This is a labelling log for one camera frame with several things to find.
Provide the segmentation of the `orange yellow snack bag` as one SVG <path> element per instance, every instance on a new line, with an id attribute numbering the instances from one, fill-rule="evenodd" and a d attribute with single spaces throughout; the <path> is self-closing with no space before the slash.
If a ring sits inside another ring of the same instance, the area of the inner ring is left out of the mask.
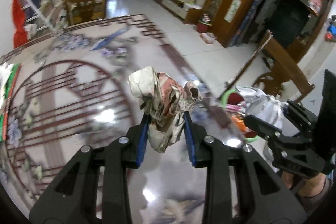
<path id="1" fill-rule="evenodd" d="M 241 118 L 233 115 L 231 116 L 231 120 L 242 133 L 247 134 L 251 132 L 251 130 L 244 124 L 244 121 Z"/>

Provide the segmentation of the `pink plastic bag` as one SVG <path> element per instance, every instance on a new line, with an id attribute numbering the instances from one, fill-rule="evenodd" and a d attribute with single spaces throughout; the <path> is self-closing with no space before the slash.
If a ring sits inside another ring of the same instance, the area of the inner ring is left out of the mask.
<path id="1" fill-rule="evenodd" d="M 240 102 L 239 104 L 236 104 L 236 105 L 226 104 L 226 106 L 224 107 L 224 109 L 227 112 L 230 112 L 230 113 L 243 113 L 243 114 L 245 114 L 246 108 L 247 108 L 246 107 L 246 103 L 244 101 Z"/>

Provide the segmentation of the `silver foil ball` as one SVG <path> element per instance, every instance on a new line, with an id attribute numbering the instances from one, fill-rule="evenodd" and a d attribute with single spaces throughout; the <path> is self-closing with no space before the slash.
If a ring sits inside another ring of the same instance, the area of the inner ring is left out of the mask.
<path id="1" fill-rule="evenodd" d="M 259 88 L 237 86 L 235 91 L 245 101 L 245 117 L 252 115 L 282 129 L 288 103 L 280 101 L 279 96 L 264 93 Z"/>

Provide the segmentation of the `red bin with green rim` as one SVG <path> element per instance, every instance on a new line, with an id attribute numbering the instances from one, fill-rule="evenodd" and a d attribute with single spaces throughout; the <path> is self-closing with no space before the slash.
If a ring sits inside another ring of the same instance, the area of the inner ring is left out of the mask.
<path id="1" fill-rule="evenodd" d="M 246 103 L 244 98 L 240 94 L 238 94 L 235 90 L 226 91 L 224 93 L 224 95 L 221 96 L 220 101 L 221 101 L 221 105 L 222 105 L 223 108 L 226 106 L 226 104 L 236 105 L 236 104 L 239 104 L 240 102 L 243 102 L 243 101 Z M 243 113 L 230 113 L 230 112 L 227 112 L 227 113 L 228 113 L 230 118 L 233 115 L 241 118 L 242 120 L 244 120 L 244 118 L 245 118 L 245 114 L 243 114 Z M 245 141 L 248 142 L 248 143 L 252 143 L 253 141 L 256 141 L 258 139 L 257 134 L 252 130 L 251 130 L 251 132 L 249 132 L 247 134 L 244 134 L 244 133 L 242 133 L 242 134 L 244 136 Z"/>

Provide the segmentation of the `carved dark wooden chair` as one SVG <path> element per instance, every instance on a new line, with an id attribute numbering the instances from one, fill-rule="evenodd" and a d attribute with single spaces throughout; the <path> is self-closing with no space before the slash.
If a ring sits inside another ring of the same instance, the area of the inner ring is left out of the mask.
<path id="1" fill-rule="evenodd" d="M 297 63 L 292 59 L 286 50 L 273 38 L 273 33 L 268 30 L 260 42 L 259 47 L 252 54 L 250 59 L 244 64 L 244 67 L 240 69 L 239 73 L 235 78 L 228 82 L 226 89 L 229 91 L 233 88 L 242 75 L 250 67 L 254 59 L 263 50 L 267 51 L 268 54 L 274 59 L 273 68 L 262 75 L 260 75 L 252 84 L 253 87 L 259 87 L 263 84 L 263 91 L 266 94 L 277 96 L 283 95 L 284 89 L 282 88 L 283 83 L 292 81 L 295 87 L 298 89 L 300 95 L 294 100 L 295 102 L 300 102 L 303 100 L 313 89 L 314 84 L 311 84 L 303 71 L 298 67 Z"/>

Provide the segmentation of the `cardboard tissue box on floor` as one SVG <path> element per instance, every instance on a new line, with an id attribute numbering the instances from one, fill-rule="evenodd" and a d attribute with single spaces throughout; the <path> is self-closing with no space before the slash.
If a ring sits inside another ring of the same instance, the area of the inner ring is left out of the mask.
<path id="1" fill-rule="evenodd" d="M 213 44 L 216 40 L 216 36 L 210 32 L 200 33 L 200 37 L 206 44 Z"/>

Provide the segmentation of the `small red pot decoration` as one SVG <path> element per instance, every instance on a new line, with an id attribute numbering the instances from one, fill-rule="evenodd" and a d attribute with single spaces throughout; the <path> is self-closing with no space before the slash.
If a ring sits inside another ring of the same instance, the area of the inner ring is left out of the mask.
<path id="1" fill-rule="evenodd" d="M 212 26 L 212 20 L 207 14 L 203 14 L 197 24 L 197 32 L 206 33 L 210 26 Z"/>

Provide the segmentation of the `low white tv cabinet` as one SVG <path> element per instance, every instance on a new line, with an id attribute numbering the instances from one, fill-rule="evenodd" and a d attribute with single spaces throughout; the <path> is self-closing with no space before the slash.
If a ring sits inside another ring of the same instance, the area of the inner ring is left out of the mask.
<path id="1" fill-rule="evenodd" d="M 154 0 L 164 9 L 183 21 L 184 24 L 197 24 L 202 15 L 202 7 L 187 0 Z"/>

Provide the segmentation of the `red cloth on rack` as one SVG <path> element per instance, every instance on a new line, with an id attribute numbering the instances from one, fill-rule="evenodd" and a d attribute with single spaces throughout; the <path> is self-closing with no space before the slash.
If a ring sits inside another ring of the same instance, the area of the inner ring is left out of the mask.
<path id="1" fill-rule="evenodd" d="M 15 27 L 13 36 L 13 47 L 15 49 L 26 44 L 36 34 L 36 31 L 32 27 L 29 31 L 26 31 L 25 12 L 23 11 L 20 0 L 12 0 L 11 14 Z"/>

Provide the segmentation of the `white bookshelf rack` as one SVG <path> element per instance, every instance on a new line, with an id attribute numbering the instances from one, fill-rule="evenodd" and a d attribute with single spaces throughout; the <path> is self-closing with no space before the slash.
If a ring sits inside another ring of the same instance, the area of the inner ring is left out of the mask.
<path id="1" fill-rule="evenodd" d="M 25 31 L 36 34 L 68 26 L 66 0 L 18 0 Z"/>

